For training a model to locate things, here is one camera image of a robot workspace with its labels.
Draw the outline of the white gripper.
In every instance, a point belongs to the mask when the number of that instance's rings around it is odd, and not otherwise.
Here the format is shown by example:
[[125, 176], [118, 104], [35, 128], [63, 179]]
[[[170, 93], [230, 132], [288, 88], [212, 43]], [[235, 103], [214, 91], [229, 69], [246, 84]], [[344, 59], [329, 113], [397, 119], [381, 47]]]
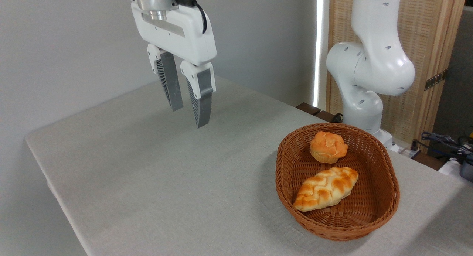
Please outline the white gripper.
[[210, 63], [216, 56], [216, 46], [209, 18], [206, 17], [206, 32], [202, 33], [202, 15], [195, 7], [179, 6], [177, 10], [167, 11], [165, 21], [152, 20], [134, 2], [131, 8], [142, 39], [149, 43], [147, 54], [152, 71], [157, 74], [172, 111], [184, 106], [176, 55], [186, 60], [181, 62], [180, 69], [187, 80], [196, 127], [207, 125], [211, 118], [212, 93], [216, 91]]

